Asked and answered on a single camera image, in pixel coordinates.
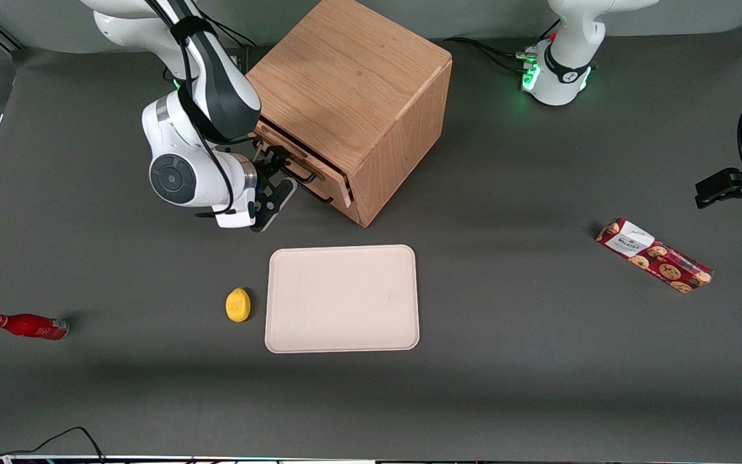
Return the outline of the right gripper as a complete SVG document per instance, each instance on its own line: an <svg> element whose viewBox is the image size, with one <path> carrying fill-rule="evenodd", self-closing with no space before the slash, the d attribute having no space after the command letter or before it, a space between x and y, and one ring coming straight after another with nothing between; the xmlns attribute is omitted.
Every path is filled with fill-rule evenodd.
<svg viewBox="0 0 742 464"><path fill-rule="evenodd" d="M215 218L221 228L250 228L256 222L256 189L261 195L273 195L272 179L288 164L291 153L282 146L262 149L262 167L243 155L217 155L227 179L229 198L215 206Z"/></svg>

